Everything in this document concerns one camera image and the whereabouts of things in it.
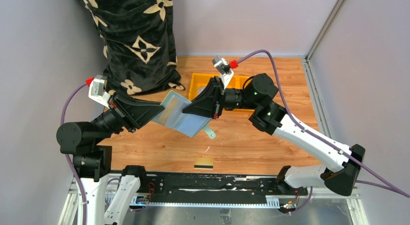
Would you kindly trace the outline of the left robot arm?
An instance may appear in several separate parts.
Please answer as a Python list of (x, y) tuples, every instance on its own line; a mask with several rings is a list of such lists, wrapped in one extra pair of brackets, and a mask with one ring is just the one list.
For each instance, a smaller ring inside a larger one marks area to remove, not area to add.
[(124, 130), (130, 133), (152, 121), (163, 110), (159, 102), (128, 98), (120, 94), (92, 97), (108, 109), (91, 122), (66, 122), (56, 133), (60, 152), (72, 155), (78, 194), (83, 202), (78, 218), (85, 225), (121, 225), (140, 188), (147, 186), (146, 169), (128, 165), (110, 205), (105, 197), (110, 180), (112, 147), (100, 143)]

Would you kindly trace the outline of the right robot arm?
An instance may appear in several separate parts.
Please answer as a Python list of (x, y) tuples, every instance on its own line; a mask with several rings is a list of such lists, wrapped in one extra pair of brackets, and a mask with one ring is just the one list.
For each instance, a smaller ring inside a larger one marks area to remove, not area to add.
[(285, 106), (274, 102), (278, 87), (266, 74), (251, 76), (242, 89), (226, 88), (219, 77), (209, 80), (205, 89), (182, 111), (217, 119), (224, 110), (251, 109), (249, 121), (259, 131), (285, 139), (320, 161), (319, 165), (286, 165), (275, 185), (282, 193), (300, 187), (326, 187), (350, 196), (360, 172), (365, 149), (334, 141), (298, 120)]

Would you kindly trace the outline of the green card holder wallet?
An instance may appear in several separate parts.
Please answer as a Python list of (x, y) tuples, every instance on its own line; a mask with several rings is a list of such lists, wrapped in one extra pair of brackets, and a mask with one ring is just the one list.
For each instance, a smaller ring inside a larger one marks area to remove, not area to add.
[[(182, 109), (190, 104), (191, 101), (181, 94), (173, 90), (169, 91), (166, 97), (161, 102), (161, 105), (163, 105), (165, 108), (173, 98), (178, 99), (178, 104), (174, 108), (167, 123), (163, 126), (178, 131), (190, 138), (196, 136), (200, 131), (205, 132), (210, 139), (216, 138), (215, 132), (208, 126), (208, 123), (211, 120), (210, 118), (182, 113)], [(152, 121), (158, 123), (158, 118), (162, 113), (163, 112), (158, 114)]]

